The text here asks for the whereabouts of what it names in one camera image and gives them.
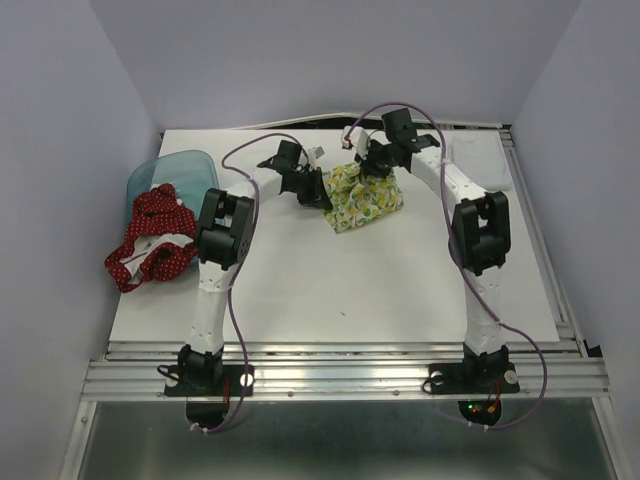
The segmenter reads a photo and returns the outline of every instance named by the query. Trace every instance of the teal basket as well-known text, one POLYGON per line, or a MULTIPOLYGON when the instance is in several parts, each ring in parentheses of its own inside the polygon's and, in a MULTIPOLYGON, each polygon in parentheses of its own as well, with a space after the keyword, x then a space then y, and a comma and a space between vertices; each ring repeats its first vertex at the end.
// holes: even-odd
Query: teal basket
POLYGON ((218 176, 209 155, 199 150, 172 153, 143 163, 127 182, 127 217, 133 218, 133 201, 152 185, 170 183, 185 207, 200 216, 204 195, 210 188, 218 188, 218 176))

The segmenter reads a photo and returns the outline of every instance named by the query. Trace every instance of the black mounting plate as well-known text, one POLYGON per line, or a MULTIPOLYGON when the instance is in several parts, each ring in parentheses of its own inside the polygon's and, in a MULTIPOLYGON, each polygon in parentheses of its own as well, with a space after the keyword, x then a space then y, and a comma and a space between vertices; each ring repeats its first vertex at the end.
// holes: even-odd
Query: black mounting plate
MULTIPOLYGON (((170 365, 167 373, 178 375, 178 365, 170 365)), ((249 365, 249 375, 254 376, 255 369, 253 365, 249 365)), ((244 375, 244 365, 228 365, 222 367, 222 380, 216 387, 198 388, 187 382, 178 382, 175 386, 164 386, 164 394, 166 397, 222 397, 224 388, 224 379, 229 379, 229 396, 239 397, 242 395, 242 384, 240 378, 244 375)), ((245 396, 253 395, 253 383, 246 388, 245 396)))
MULTIPOLYGON (((516 371, 513 363, 509 362, 507 370, 516 371)), ((504 375, 499 375, 493 381, 489 382, 470 382, 465 375, 462 363, 432 363, 429 366, 429 378, 425 382, 430 385, 431 390, 424 388, 426 393, 432 395, 465 395, 465 394, 484 394, 488 395, 491 388, 495 386, 495 382, 500 383, 500 391, 504 393, 520 392, 520 384, 509 383, 505 380, 504 375)))

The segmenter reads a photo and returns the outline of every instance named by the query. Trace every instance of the red polka dot cloth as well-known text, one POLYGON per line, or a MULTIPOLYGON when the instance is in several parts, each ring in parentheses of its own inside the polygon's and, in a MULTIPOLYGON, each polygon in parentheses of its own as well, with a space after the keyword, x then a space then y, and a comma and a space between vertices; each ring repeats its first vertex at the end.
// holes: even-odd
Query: red polka dot cloth
POLYGON ((197 253, 195 234, 193 212, 176 198, 173 185, 165 183, 133 201, 133 219, 124 243, 106 258, 104 266, 122 293, 150 280, 174 279, 197 253))

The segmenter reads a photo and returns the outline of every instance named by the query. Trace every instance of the floral fabric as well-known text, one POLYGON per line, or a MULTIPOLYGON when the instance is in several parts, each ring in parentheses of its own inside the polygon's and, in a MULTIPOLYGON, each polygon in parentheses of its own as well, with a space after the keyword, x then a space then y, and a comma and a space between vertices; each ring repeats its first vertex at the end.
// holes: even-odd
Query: floral fabric
POLYGON ((336 233, 366 225, 404 206, 393 171, 387 178, 361 176, 357 163, 323 173, 324 186, 333 204, 325 218, 336 233))

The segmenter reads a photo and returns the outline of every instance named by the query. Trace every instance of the metal frame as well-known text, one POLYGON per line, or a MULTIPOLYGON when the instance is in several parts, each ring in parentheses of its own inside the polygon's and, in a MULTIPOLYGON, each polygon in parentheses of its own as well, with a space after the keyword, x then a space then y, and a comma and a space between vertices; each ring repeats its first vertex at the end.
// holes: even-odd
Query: metal frame
MULTIPOLYGON (((484 125, 468 128, 486 128, 484 125)), ((633 473, 620 440, 609 397, 609 378, 602 359, 587 358, 570 304, 554 274, 536 220, 509 130, 499 129, 505 153, 529 222, 539 266, 549 281, 550 301, 558 309, 559 342, 541 344, 549 365, 548 397, 592 398, 604 441, 619 479, 633 473)), ((161 362, 175 358, 182 345, 174 342, 110 342, 104 357, 91 362, 60 479, 77 478, 89 438, 97 402, 184 401, 163 395, 164 380, 156 372, 161 362)), ((535 398, 542 384, 540 361, 525 343, 509 345, 522 391, 510 398, 535 398)), ((426 365, 459 359, 462 346, 454 343, 378 344, 248 344, 257 368, 254 395, 248 401, 434 400, 420 387, 426 365)), ((241 363, 239 345, 225 345, 225 362, 241 363)), ((469 396, 447 399, 469 399, 469 396)), ((207 398, 190 398, 207 401, 207 398)))

